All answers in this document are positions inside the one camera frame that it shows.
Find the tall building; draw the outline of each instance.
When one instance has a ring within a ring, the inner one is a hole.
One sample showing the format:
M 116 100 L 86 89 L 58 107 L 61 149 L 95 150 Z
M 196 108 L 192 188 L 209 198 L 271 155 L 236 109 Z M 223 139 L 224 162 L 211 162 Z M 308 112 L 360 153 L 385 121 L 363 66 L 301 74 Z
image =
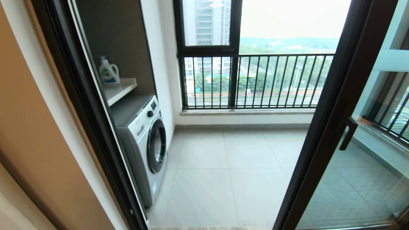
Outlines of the tall building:
M 183 0 L 186 46 L 229 45 L 231 0 Z M 186 77 L 229 74 L 230 58 L 186 58 Z

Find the balcony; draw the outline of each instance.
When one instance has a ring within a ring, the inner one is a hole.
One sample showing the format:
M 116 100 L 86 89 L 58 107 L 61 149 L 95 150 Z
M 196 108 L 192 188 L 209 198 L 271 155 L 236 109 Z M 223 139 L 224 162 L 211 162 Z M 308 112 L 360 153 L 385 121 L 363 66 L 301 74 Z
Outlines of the balcony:
M 333 56 L 244 54 L 183 57 L 183 109 L 315 108 Z M 234 58 L 238 59 L 236 66 L 232 61 Z

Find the metal railing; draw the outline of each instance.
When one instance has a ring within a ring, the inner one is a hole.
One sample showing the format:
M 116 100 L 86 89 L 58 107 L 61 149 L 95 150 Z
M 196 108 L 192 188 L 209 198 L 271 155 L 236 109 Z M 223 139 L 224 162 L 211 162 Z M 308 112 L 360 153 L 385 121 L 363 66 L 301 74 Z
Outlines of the metal railing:
M 314 108 L 333 55 L 181 57 L 183 109 Z
M 367 119 L 409 144 L 409 77 L 407 75 L 407 72 L 389 73 Z

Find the front-loading washing machine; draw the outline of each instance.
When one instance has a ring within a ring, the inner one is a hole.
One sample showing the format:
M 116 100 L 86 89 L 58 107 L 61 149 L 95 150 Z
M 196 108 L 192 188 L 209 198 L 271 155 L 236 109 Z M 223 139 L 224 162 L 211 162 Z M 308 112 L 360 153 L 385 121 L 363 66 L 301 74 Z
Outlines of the front-loading washing machine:
M 131 179 L 142 202 L 156 199 L 166 167 L 166 132 L 156 96 L 127 95 L 113 104 L 111 115 Z

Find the hazy sky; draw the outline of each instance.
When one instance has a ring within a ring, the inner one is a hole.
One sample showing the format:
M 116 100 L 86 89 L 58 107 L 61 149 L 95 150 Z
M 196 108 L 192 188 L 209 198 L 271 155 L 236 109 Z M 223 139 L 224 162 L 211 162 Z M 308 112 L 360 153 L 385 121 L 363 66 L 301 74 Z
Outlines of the hazy sky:
M 340 37 L 351 0 L 243 0 L 240 37 Z

